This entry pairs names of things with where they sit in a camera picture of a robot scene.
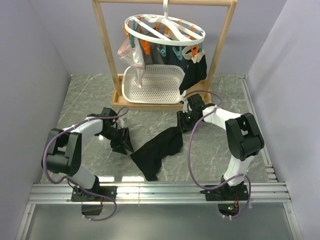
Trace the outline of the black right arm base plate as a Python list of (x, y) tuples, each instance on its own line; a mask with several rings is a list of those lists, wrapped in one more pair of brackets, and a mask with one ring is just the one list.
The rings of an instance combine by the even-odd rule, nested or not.
[(242, 181), (235, 186), (229, 186), (227, 183), (214, 190), (201, 190), (201, 194), (205, 195), (206, 201), (246, 201), (249, 199), (249, 190)]

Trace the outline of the white round clip hanger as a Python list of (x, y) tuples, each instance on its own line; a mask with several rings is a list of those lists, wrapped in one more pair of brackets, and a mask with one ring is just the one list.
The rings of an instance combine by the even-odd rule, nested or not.
[(176, 57), (181, 60), (183, 57), (183, 47), (190, 47), (186, 53), (191, 53), (191, 57), (203, 51), (203, 42), (206, 32), (200, 26), (189, 21), (170, 17), (169, 2), (163, 1), (163, 15), (158, 14), (137, 14), (126, 19), (124, 30), (132, 47), (135, 40), (140, 40), (144, 48), (148, 44), (159, 45), (158, 52), (162, 56), (167, 54), (167, 46), (173, 47)]

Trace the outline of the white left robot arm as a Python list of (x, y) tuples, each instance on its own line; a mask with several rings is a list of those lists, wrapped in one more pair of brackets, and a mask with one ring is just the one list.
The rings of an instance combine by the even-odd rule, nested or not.
[(114, 200), (115, 186), (103, 187), (98, 176), (82, 166), (83, 141), (91, 137), (103, 137), (110, 141), (112, 152), (127, 155), (134, 152), (128, 127), (121, 125), (121, 112), (105, 107), (100, 114), (89, 114), (80, 123), (49, 131), (41, 166), (45, 175), (60, 174), (72, 187), (72, 200), (90, 202)]

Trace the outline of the black boxer underwear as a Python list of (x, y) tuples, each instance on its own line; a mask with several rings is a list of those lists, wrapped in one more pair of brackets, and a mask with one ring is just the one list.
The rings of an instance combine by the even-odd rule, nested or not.
[(147, 181), (157, 181), (162, 159), (180, 152), (183, 136), (178, 126), (169, 127), (130, 155)]

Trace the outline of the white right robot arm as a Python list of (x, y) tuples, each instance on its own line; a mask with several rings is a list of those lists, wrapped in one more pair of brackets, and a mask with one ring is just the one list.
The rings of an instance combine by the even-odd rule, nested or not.
[[(233, 199), (238, 194), (238, 189), (244, 181), (250, 163), (265, 146), (262, 133), (256, 119), (251, 113), (234, 113), (221, 108), (221, 104), (206, 104), (197, 91), (188, 93), (181, 101), (182, 111), (177, 112), (178, 126), (183, 133), (191, 132), (188, 150), (187, 166), (191, 179), (195, 185), (204, 192), (220, 190), (221, 196), (226, 200)], [(191, 147), (197, 127), (201, 122), (209, 123), (225, 130), (227, 144), (231, 158), (226, 172), (223, 174), (219, 185), (201, 185), (193, 174), (191, 166)]]

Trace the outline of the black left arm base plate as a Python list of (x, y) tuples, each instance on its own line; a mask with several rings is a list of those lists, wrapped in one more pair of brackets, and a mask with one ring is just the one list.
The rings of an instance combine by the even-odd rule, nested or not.
[(96, 191), (75, 187), (70, 200), (72, 202), (106, 202), (107, 200), (105, 200), (105, 197), (115, 200), (116, 195), (116, 186), (100, 186)]

